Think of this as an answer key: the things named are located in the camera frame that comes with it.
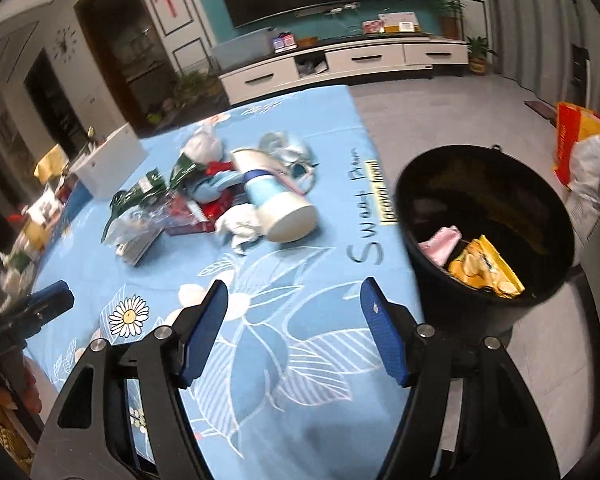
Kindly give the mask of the person's left hand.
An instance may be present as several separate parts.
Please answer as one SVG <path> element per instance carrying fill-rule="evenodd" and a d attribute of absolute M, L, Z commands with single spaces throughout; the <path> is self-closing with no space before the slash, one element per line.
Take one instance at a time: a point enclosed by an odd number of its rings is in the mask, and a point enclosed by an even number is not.
<path fill-rule="evenodd" d="M 30 413 L 40 414 L 42 410 L 42 401 L 40 399 L 40 394 L 38 393 L 36 379 L 28 362 L 24 362 L 24 378 L 26 378 L 27 388 L 24 390 L 24 393 L 20 394 L 20 400 Z M 0 407 L 11 408 L 13 405 L 12 395 L 7 389 L 0 386 Z"/>

